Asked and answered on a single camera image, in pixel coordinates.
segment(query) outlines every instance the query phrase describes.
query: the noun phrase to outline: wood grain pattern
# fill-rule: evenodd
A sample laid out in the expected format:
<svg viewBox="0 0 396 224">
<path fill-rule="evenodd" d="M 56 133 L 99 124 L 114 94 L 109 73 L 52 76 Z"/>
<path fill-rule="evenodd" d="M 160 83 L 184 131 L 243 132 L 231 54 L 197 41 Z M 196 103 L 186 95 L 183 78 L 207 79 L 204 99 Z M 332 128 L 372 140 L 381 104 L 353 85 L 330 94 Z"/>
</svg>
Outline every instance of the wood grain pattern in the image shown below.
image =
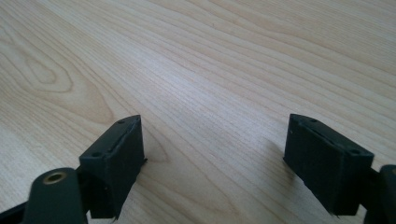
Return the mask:
<svg viewBox="0 0 396 224">
<path fill-rule="evenodd" d="M 361 223 L 282 161 L 288 117 L 395 163 L 395 28 L 392 0 L 3 0 L 0 210 L 141 114 L 149 163 L 118 223 Z"/>
</svg>

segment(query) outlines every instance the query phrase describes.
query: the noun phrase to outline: wooden surface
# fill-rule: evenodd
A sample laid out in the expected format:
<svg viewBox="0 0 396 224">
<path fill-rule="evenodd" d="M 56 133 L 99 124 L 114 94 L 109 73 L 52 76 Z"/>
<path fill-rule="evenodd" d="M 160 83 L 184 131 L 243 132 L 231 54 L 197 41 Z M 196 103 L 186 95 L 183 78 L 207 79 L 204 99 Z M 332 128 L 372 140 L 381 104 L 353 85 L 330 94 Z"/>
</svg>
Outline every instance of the wooden surface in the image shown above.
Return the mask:
<svg viewBox="0 0 396 224">
<path fill-rule="evenodd" d="M 282 161 L 290 113 L 396 162 L 394 0 L 3 0 L 0 22 L 2 211 L 134 114 L 149 162 L 117 223 L 361 223 Z"/>
</svg>

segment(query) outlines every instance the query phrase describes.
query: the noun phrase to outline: light wood tabletop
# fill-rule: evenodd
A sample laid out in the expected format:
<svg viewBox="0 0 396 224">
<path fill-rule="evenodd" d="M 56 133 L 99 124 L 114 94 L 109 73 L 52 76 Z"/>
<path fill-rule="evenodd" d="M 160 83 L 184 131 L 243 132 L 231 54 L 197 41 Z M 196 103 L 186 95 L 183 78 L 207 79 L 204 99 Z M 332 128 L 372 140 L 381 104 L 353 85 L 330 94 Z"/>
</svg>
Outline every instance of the light wood tabletop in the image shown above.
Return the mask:
<svg viewBox="0 0 396 224">
<path fill-rule="evenodd" d="M 1 211 L 136 114 L 116 223 L 362 223 L 283 162 L 290 113 L 396 163 L 394 0 L 3 0 L 0 22 Z"/>
</svg>

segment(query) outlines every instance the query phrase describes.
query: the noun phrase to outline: wooden table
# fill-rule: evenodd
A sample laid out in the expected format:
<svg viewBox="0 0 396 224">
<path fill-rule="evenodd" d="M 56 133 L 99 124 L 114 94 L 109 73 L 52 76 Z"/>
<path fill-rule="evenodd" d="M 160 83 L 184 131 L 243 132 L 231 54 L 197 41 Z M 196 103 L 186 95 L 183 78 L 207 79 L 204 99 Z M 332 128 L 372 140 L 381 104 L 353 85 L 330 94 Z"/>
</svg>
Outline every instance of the wooden table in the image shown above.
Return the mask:
<svg viewBox="0 0 396 224">
<path fill-rule="evenodd" d="M 117 223 L 361 223 L 282 161 L 290 113 L 396 162 L 394 0 L 3 0 L 0 22 L 1 211 L 135 114 Z"/>
</svg>

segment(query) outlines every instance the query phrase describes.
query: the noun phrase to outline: wood grain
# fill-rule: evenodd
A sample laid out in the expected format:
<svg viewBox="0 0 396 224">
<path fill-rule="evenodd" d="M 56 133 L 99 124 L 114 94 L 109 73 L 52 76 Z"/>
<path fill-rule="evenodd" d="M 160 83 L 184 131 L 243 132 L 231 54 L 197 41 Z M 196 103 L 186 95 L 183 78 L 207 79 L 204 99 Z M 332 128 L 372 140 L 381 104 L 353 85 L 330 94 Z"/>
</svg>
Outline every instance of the wood grain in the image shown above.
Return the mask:
<svg viewBox="0 0 396 224">
<path fill-rule="evenodd" d="M 288 117 L 396 161 L 396 2 L 0 2 L 0 210 L 141 114 L 118 223 L 361 223 L 282 161 Z M 93 220 L 109 223 L 111 220 Z"/>
</svg>

